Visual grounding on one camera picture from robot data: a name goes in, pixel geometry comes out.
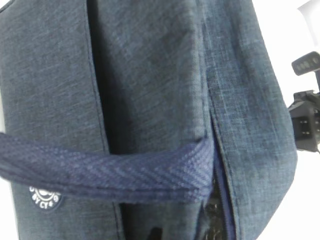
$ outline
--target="round logo patch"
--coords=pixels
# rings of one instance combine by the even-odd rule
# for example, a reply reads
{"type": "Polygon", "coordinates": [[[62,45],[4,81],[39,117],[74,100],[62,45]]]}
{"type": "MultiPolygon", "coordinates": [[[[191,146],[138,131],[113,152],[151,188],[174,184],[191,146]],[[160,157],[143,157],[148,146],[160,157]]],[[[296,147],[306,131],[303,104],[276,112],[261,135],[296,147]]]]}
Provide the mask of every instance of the round logo patch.
{"type": "Polygon", "coordinates": [[[38,189],[33,186],[29,187],[33,203],[44,211],[50,211],[57,208],[62,200],[62,196],[58,192],[38,189]]]}

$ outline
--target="white backdrop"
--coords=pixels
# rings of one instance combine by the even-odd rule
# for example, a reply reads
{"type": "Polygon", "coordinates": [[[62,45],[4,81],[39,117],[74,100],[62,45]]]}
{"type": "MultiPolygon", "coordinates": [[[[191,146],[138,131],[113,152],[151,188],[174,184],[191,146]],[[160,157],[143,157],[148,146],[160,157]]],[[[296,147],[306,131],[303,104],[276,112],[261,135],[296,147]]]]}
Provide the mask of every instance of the white backdrop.
{"type": "MultiPolygon", "coordinates": [[[[293,102],[295,92],[318,91],[312,73],[297,77],[291,68],[292,61],[312,51],[314,47],[307,25],[297,11],[297,8],[307,1],[253,0],[270,60],[287,106],[293,102]]],[[[0,0],[0,7],[6,2],[7,0],[0,0]]],[[[0,132],[4,131],[3,121],[0,101],[0,132]]],[[[292,187],[258,240],[320,239],[319,172],[318,153],[298,153],[292,187]]],[[[0,179],[0,232],[6,240],[18,240],[12,202],[9,184],[0,179]]]]}

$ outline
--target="navy blue strap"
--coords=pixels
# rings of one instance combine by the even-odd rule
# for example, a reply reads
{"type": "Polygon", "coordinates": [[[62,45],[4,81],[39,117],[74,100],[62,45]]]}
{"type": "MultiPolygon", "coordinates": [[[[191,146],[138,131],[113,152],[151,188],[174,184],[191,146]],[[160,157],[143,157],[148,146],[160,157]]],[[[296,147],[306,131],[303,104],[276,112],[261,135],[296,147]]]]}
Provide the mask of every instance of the navy blue strap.
{"type": "Polygon", "coordinates": [[[174,151],[102,155],[0,133],[0,176],[39,189],[122,203],[199,202],[209,197],[208,139],[174,151]]]}

